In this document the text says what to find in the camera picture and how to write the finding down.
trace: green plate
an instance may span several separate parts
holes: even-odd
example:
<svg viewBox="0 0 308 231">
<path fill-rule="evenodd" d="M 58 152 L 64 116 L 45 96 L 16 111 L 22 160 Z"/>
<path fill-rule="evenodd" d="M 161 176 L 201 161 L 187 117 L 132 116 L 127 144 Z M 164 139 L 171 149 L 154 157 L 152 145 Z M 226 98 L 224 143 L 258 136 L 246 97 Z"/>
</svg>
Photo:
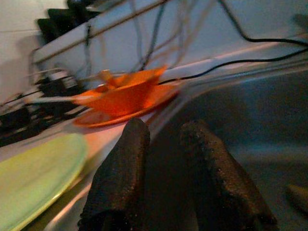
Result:
<svg viewBox="0 0 308 231">
<path fill-rule="evenodd" d="M 82 135 L 70 134 L 0 162 L 0 231 L 21 230 L 57 200 L 87 150 Z"/>
</svg>

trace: black cable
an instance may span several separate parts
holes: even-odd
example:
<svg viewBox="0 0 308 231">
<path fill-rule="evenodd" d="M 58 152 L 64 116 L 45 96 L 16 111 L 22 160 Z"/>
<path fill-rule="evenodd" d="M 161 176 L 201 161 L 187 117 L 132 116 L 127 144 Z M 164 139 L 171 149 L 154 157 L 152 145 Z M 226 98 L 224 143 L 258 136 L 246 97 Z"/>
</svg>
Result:
<svg viewBox="0 0 308 231">
<path fill-rule="evenodd" d="M 92 63 L 91 63 L 91 55 L 90 55 L 90 34 L 91 34 L 91 24 L 87 22 L 87 31 L 86 31 L 86 42 L 85 42 L 85 56 L 86 56 L 86 77 L 89 77 L 92 72 Z"/>
<path fill-rule="evenodd" d="M 33 67 L 34 67 L 34 54 L 35 52 L 39 50 L 39 48 L 35 48 L 31 51 L 29 54 L 29 67 L 28 67 L 28 73 L 29 73 L 29 84 L 32 86 L 34 85 L 34 79 L 33 79 Z"/>
<path fill-rule="evenodd" d="M 226 14 L 228 15 L 228 17 L 231 19 L 233 25 L 235 26 L 235 28 L 237 29 L 237 31 L 239 32 L 239 34 L 241 35 L 241 37 L 243 39 L 245 39 L 246 41 L 249 42 L 285 42 L 285 43 L 292 43 L 292 44 L 296 44 L 296 45 L 300 45 L 300 46 L 308 46 L 308 43 L 306 42 L 301 42 L 301 41 L 297 41 L 297 40 L 293 40 L 293 39 L 285 39 L 285 38 L 250 38 L 248 37 L 244 31 L 242 30 L 241 26 L 239 25 L 239 23 L 237 22 L 237 20 L 235 19 L 235 17 L 233 16 L 232 12 L 230 11 L 230 9 L 228 8 L 227 4 L 225 3 L 224 0 L 217 0 L 222 8 L 225 10 Z"/>
<path fill-rule="evenodd" d="M 153 34 L 152 34 L 152 40 L 151 40 L 150 48 L 148 50 L 147 55 L 145 56 L 145 60 L 142 63 L 140 71 L 145 69 L 145 67 L 147 66 L 147 64 L 148 64 L 148 62 L 149 62 L 149 60 L 150 60 L 150 58 L 151 58 L 151 56 L 153 54 L 154 47 L 155 47 L 156 40 L 157 40 L 158 30 L 159 30 L 159 27 L 160 27 L 161 19 L 162 19 L 162 16 L 163 16 L 163 13 L 164 13 L 167 1 L 168 0 L 163 1 L 161 3 L 161 5 L 160 5 L 159 11 L 158 11 L 158 14 L 157 14 L 157 17 L 156 17 L 156 21 L 155 21 L 155 24 L 154 24 L 154 29 L 153 29 Z"/>
<path fill-rule="evenodd" d="M 178 50 L 178 57 L 174 64 L 172 64 L 168 69 L 174 68 L 182 59 L 184 53 L 184 34 L 183 34 L 183 21 L 180 22 L 180 32 L 179 32 L 179 50 Z"/>
<path fill-rule="evenodd" d="M 248 37 L 244 31 L 242 30 L 242 28 L 240 27 L 239 23 L 236 21 L 235 17 L 233 16 L 233 14 L 231 13 L 230 9 L 228 8 L 228 6 L 226 5 L 226 3 L 224 2 L 224 0 L 217 0 L 223 7 L 223 9 L 225 10 L 225 12 L 227 13 L 228 17 L 231 19 L 233 25 L 235 26 L 235 28 L 237 29 L 237 31 L 239 32 L 239 34 L 241 35 L 241 37 L 249 42 L 284 42 L 284 43 L 291 43 L 291 44 L 296 44 L 296 45 L 300 45 L 300 46 L 305 46 L 308 47 L 308 43 L 306 42 L 301 42 L 301 41 L 297 41 L 297 40 L 293 40 L 293 39 L 285 39 L 285 38 L 250 38 Z M 293 56 L 299 55 L 301 53 L 307 52 L 308 48 L 303 49 L 301 51 L 297 51 L 297 52 L 293 52 L 291 54 L 287 54 L 281 57 L 277 57 L 277 58 L 272 58 L 272 59 L 243 59 L 243 60 L 235 60 L 235 61 L 230 61 L 230 62 L 226 62 L 226 63 L 222 63 L 219 65 L 216 65 L 204 72 L 201 72 L 199 74 L 193 75 L 193 76 L 188 76 L 188 77 L 182 77 L 182 78 L 173 78 L 173 79 L 169 79 L 163 82 L 160 82 L 159 84 L 164 84 L 164 83 L 169 83 L 169 82 L 173 82 L 173 81 L 177 81 L 177 80 L 185 80 L 185 79 L 192 79 L 192 78 L 197 78 L 203 75 L 208 74 L 209 72 L 220 68 L 222 66 L 226 66 L 226 65 L 231 65 L 231 64 L 238 64 L 238 63 L 263 63 L 263 62 L 276 62 L 276 61 L 281 61 L 281 60 L 285 60 L 288 58 L 291 58 Z"/>
<path fill-rule="evenodd" d="M 130 0 L 130 6 L 131 6 L 131 9 L 134 13 L 134 18 L 133 18 L 133 21 L 134 21 L 134 25 L 135 25 L 135 29 L 136 29 L 136 34 L 137 34 L 137 55 L 138 55 L 138 59 L 139 59 L 139 64 L 142 63 L 142 34 L 141 34 L 141 27 L 140 27 L 140 22 L 139 22 L 139 19 L 138 19 L 138 16 L 136 16 L 136 4 L 135 4 L 135 0 Z"/>
<path fill-rule="evenodd" d="M 193 8 L 195 7 L 195 5 L 197 4 L 199 0 L 194 0 L 188 7 L 188 12 L 192 11 Z M 181 35 L 182 33 L 182 28 L 181 25 L 178 27 L 178 29 L 175 31 L 175 33 L 167 38 L 165 41 L 161 42 L 159 45 L 157 45 L 154 50 L 153 53 L 156 51 L 159 51 L 160 49 L 162 49 L 163 47 L 165 47 L 166 45 L 168 45 L 170 42 L 172 42 L 174 39 L 176 39 L 177 36 Z M 141 59 L 138 60 L 138 62 L 134 65 L 134 67 L 131 69 L 130 73 L 134 72 L 136 70 L 136 68 L 142 64 L 142 62 L 145 60 L 145 56 L 142 57 Z"/>
<path fill-rule="evenodd" d="M 182 77 L 182 78 L 173 78 L 173 79 L 168 79 L 166 81 L 163 81 L 163 82 L 160 82 L 159 85 L 161 84 L 165 84 L 165 83 L 169 83 L 169 82 L 173 82 L 173 81 L 177 81 L 177 80 L 185 80 L 185 79 L 191 79 L 191 78 L 197 78 L 197 77 L 201 77 L 201 76 L 204 76 L 206 74 L 208 74 L 209 72 L 217 69 L 217 68 L 220 68 L 222 66 L 227 66 L 227 65 L 231 65 L 231 64 L 239 64 L 239 63 L 264 63 L 264 62 L 276 62 L 276 61 L 281 61 L 281 60 L 285 60 L 285 59 L 288 59 L 288 58 L 291 58 L 293 56 L 296 56 L 296 55 L 299 55 L 299 54 L 302 54 L 304 52 L 307 52 L 308 51 L 308 48 L 305 48 L 301 51 L 297 51 L 297 52 L 293 52 L 291 54 L 287 54 L 287 55 L 284 55 L 284 56 L 281 56 L 281 57 L 277 57 L 277 58 L 272 58 L 272 59 L 242 59 L 242 60 L 235 60 L 235 61 L 230 61 L 230 62 L 226 62 L 226 63 L 222 63 L 222 64 L 219 64 L 219 65 L 216 65 L 204 72 L 201 72 L 199 74 L 196 74 L 196 75 L 193 75 L 193 76 L 188 76 L 188 77 Z"/>
<path fill-rule="evenodd" d="M 6 105 L 6 104 L 8 104 L 8 103 L 12 103 L 12 102 L 14 102 L 14 101 L 17 101 L 17 100 L 19 100 L 19 99 L 21 99 L 21 98 L 23 98 L 23 97 L 28 96 L 28 95 L 32 95 L 32 94 L 34 94 L 34 93 L 37 93 L 37 92 L 40 92 L 40 90 L 36 90 L 36 91 L 31 92 L 31 93 L 28 93 L 28 94 L 22 94 L 22 93 L 20 93 L 20 94 L 18 94 L 13 100 L 6 101 L 6 102 L 0 104 L 0 107 Z"/>
</svg>

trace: cable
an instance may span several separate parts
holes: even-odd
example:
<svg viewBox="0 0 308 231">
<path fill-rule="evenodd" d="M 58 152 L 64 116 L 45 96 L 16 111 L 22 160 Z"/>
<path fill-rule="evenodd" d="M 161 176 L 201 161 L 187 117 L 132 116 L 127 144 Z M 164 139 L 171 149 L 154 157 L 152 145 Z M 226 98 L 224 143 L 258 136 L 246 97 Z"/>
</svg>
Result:
<svg viewBox="0 0 308 231">
<path fill-rule="evenodd" d="M 300 45 L 300 46 L 308 46 L 308 43 L 305 42 L 301 42 L 301 41 L 297 41 L 297 40 L 293 40 L 293 39 L 285 39 L 285 38 L 250 38 L 248 37 L 244 31 L 242 30 L 241 26 L 239 25 L 239 23 L 236 21 L 235 17 L 233 16 L 233 14 L 231 13 L 230 9 L 228 8 L 227 4 L 225 3 L 224 0 L 217 0 L 222 8 L 224 9 L 224 11 L 226 12 L 226 14 L 228 15 L 228 17 L 230 18 L 230 20 L 232 21 L 233 25 L 235 26 L 235 28 L 237 29 L 237 31 L 239 32 L 239 34 L 241 35 L 241 37 L 243 39 L 245 39 L 246 41 L 249 42 L 285 42 L 285 43 L 291 43 L 291 44 L 296 44 L 296 45 Z"/>
<path fill-rule="evenodd" d="M 86 76 L 90 76 L 92 72 L 92 63 L 90 55 L 90 34 L 91 34 L 91 23 L 87 21 L 87 30 L 86 30 L 86 42 L 85 42 L 85 57 L 86 57 Z"/>
<path fill-rule="evenodd" d="M 43 73 L 46 73 L 46 72 L 49 72 L 49 71 L 65 71 L 65 69 L 63 69 L 63 68 L 52 68 L 52 69 L 48 69 L 48 70 L 37 71 L 37 72 L 34 72 L 32 74 L 26 75 L 25 78 L 31 77 L 31 76 L 34 76 L 34 75 L 38 75 L 38 74 L 43 74 Z"/>
<path fill-rule="evenodd" d="M 23 97 L 28 96 L 28 95 L 32 95 L 32 94 L 34 94 L 34 93 L 37 93 L 37 92 L 40 92 L 40 90 L 36 90 L 36 91 L 31 92 L 31 93 L 28 93 L 28 94 L 17 93 L 17 94 L 14 95 L 14 96 L 15 96 L 15 99 L 10 100 L 10 101 L 5 101 L 4 103 L 0 104 L 0 107 L 6 105 L 6 104 L 8 104 L 8 103 L 12 103 L 12 102 L 14 102 L 14 101 L 17 101 L 17 100 L 19 100 L 19 99 L 21 99 L 21 98 L 23 98 Z"/>
<path fill-rule="evenodd" d="M 136 15 L 136 4 L 135 0 L 130 0 L 130 7 L 134 15 Z M 142 63 L 142 34 L 141 34 L 141 28 L 140 28 L 140 22 L 137 16 L 134 16 L 133 18 L 135 29 L 136 29 L 136 34 L 137 34 L 137 55 L 139 62 L 138 64 Z"/>
<path fill-rule="evenodd" d="M 153 54 L 154 47 L 155 47 L 156 40 L 157 40 L 158 30 L 159 30 L 159 27 L 160 27 L 161 19 L 162 19 L 162 16 L 163 16 L 163 13 L 164 13 L 167 1 L 168 0 L 163 1 L 162 4 L 160 5 L 159 11 L 158 11 L 158 14 L 157 14 L 157 17 L 156 17 L 156 21 L 155 21 L 155 24 L 154 24 L 154 29 L 153 29 L 153 34 L 152 34 L 152 40 L 151 40 L 150 48 L 148 50 L 147 55 L 145 56 L 145 60 L 142 63 L 140 71 L 145 69 L 145 67 L 147 66 L 147 64 L 148 64 L 148 62 L 149 62 L 149 60 L 150 60 L 150 58 L 151 58 L 151 56 Z"/>
<path fill-rule="evenodd" d="M 291 54 L 287 54 L 287 55 L 284 55 L 284 56 L 281 56 L 281 57 L 277 57 L 277 58 L 272 58 L 272 59 L 242 59 L 242 60 L 230 61 L 230 62 L 226 62 L 226 63 L 222 63 L 222 64 L 219 64 L 219 65 L 216 65 L 216 66 L 214 66 L 214 67 L 212 67 L 212 68 L 210 68 L 210 69 L 208 69 L 208 70 L 206 70 L 204 72 L 201 72 L 201 73 L 193 75 L 193 76 L 168 79 L 166 81 L 160 82 L 159 85 L 165 84 L 165 83 L 169 83 L 169 82 L 173 82 L 173 81 L 177 81 L 177 80 L 185 80 L 185 79 L 201 77 L 201 76 L 204 76 L 204 75 L 208 74 L 209 72 L 211 72 L 211 71 L 213 71 L 213 70 L 215 70 L 217 68 L 220 68 L 222 66 L 227 66 L 227 65 L 231 65 L 231 64 L 239 64 L 239 63 L 276 62 L 276 61 L 281 61 L 281 60 L 285 60 L 285 59 L 291 58 L 293 56 L 305 53 L 307 51 L 308 51 L 308 48 L 305 48 L 305 49 L 303 49 L 301 51 L 293 52 Z"/>
<path fill-rule="evenodd" d="M 184 44 L 183 44 L 184 48 L 182 49 L 183 52 L 181 54 L 179 62 L 182 60 L 182 58 L 184 57 L 188 47 L 193 42 L 193 40 L 196 38 L 197 34 L 200 32 L 202 25 L 205 21 L 205 18 L 209 14 L 210 9 L 214 6 L 214 3 L 215 2 L 213 2 L 213 1 L 209 1 L 209 4 L 207 4 L 206 7 L 204 7 L 204 9 L 200 12 L 200 15 L 199 15 L 196 23 L 194 24 L 192 31 L 190 31 L 189 27 L 186 29 L 188 31 L 188 33 L 186 33 L 187 36 L 184 40 Z M 153 62 L 156 59 L 159 59 L 161 56 L 169 55 L 171 52 L 177 51 L 177 50 L 179 50 L 178 45 L 170 46 L 166 51 L 163 51 L 160 54 L 153 56 L 151 58 L 151 60 L 149 61 L 149 63 Z"/>
<path fill-rule="evenodd" d="M 169 67 L 169 69 L 172 69 L 173 67 L 175 67 L 180 62 L 180 60 L 183 56 L 183 53 L 184 53 L 184 31 L 183 31 L 184 19 L 182 17 L 179 17 L 178 20 L 180 22 L 178 57 L 177 57 L 176 61 L 174 62 L 174 64 Z"/>
<path fill-rule="evenodd" d="M 22 94 L 21 94 L 21 93 L 16 93 L 16 94 L 14 94 L 14 95 L 11 95 L 9 98 L 7 98 L 3 103 L 0 103 L 0 115 L 3 113 L 2 107 L 6 106 L 8 103 L 14 102 L 14 101 L 16 101 L 17 99 L 21 99 L 21 98 L 22 98 Z"/>
<path fill-rule="evenodd" d="M 35 52 L 39 50 L 39 48 L 35 48 L 31 51 L 31 53 L 29 54 L 29 67 L 28 67 L 28 77 L 29 77 L 29 85 L 32 86 L 35 81 L 34 79 L 32 78 L 33 77 L 33 67 L 34 67 L 34 54 Z"/>
<path fill-rule="evenodd" d="M 233 25 L 235 26 L 235 28 L 237 29 L 237 31 L 239 32 L 240 36 L 245 39 L 246 41 L 249 42 L 283 42 L 283 43 L 291 43 L 291 44 L 296 44 L 296 45 L 300 45 L 300 46 L 305 46 L 308 47 L 308 43 L 306 42 L 301 42 L 301 41 L 297 41 L 297 40 L 293 40 L 293 39 L 285 39 L 285 38 L 250 38 L 248 37 L 244 31 L 242 30 L 242 28 L 240 27 L 239 23 L 236 21 L 235 17 L 233 16 L 233 14 L 231 13 L 230 9 L 228 8 L 228 6 L 226 5 L 226 3 L 224 2 L 224 0 L 217 0 L 223 7 L 223 9 L 225 10 L 225 12 L 227 13 L 228 17 L 230 18 L 230 20 L 232 21 Z M 173 82 L 173 81 L 177 81 L 177 80 L 185 80 L 185 79 L 192 79 L 192 78 L 197 78 L 203 75 L 208 74 L 209 72 L 220 68 L 222 66 L 226 66 L 226 65 L 231 65 L 231 64 L 238 64 L 238 63 L 263 63 L 263 62 L 276 62 L 276 61 L 281 61 L 281 60 L 285 60 L 288 58 L 291 58 L 293 56 L 305 53 L 308 51 L 308 48 L 305 48 L 301 51 L 296 51 L 293 52 L 291 54 L 287 54 L 281 57 L 277 57 L 277 58 L 272 58 L 272 59 L 243 59 L 243 60 L 235 60 L 235 61 L 230 61 L 230 62 L 226 62 L 226 63 L 222 63 L 219 65 L 216 65 L 204 72 L 201 72 L 199 74 L 193 75 L 193 76 L 188 76 L 188 77 L 182 77 L 182 78 L 178 78 L 178 79 L 169 79 L 163 82 L 160 82 L 159 84 L 164 84 L 164 83 L 169 83 L 169 82 Z"/>
<path fill-rule="evenodd" d="M 199 0 L 194 0 L 189 6 L 188 6 L 188 10 L 187 10 L 187 15 L 185 16 L 184 20 L 183 20 L 183 24 L 187 24 L 187 21 L 189 20 L 189 16 L 188 14 L 194 9 L 194 7 L 196 6 L 197 2 Z M 161 42 L 159 45 L 157 45 L 154 48 L 154 52 L 159 51 L 160 49 L 162 49 L 163 47 L 165 47 L 166 45 L 168 45 L 170 42 L 172 42 L 177 36 L 179 36 L 182 33 L 182 25 L 180 24 L 178 26 L 178 28 L 176 29 L 176 31 L 173 33 L 173 35 L 171 35 L 168 39 L 166 39 L 165 41 Z M 131 69 L 131 73 L 134 72 L 136 70 L 136 68 L 142 63 L 142 61 L 145 60 L 145 57 L 142 57 L 141 60 L 139 60 L 134 67 Z"/>
</svg>

